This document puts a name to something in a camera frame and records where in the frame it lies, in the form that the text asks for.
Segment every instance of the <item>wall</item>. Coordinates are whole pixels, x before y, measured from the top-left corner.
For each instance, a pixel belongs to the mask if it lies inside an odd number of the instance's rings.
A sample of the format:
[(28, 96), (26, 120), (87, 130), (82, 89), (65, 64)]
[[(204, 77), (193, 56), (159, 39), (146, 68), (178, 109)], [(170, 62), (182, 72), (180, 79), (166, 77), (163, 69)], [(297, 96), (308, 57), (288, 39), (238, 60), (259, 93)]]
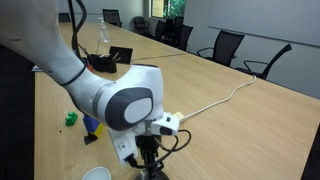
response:
[[(193, 26), (188, 51), (196, 53), (204, 47), (213, 47), (220, 29), (208, 27), (214, 0), (187, 0), (184, 24)], [(288, 42), (246, 35), (236, 52), (238, 58), (232, 67), (243, 67), (243, 60), (269, 62)], [(320, 99), (320, 48), (291, 43), (293, 50), (276, 62), (267, 80)]]
[[(59, 12), (69, 12), (67, 0), (56, 0), (58, 2)], [(77, 22), (81, 18), (81, 11), (75, 0), (74, 6), (75, 18)], [(143, 0), (82, 0), (86, 7), (88, 16), (87, 22), (97, 22), (102, 16), (102, 9), (119, 9), (122, 28), (133, 31), (133, 18), (143, 16)]]

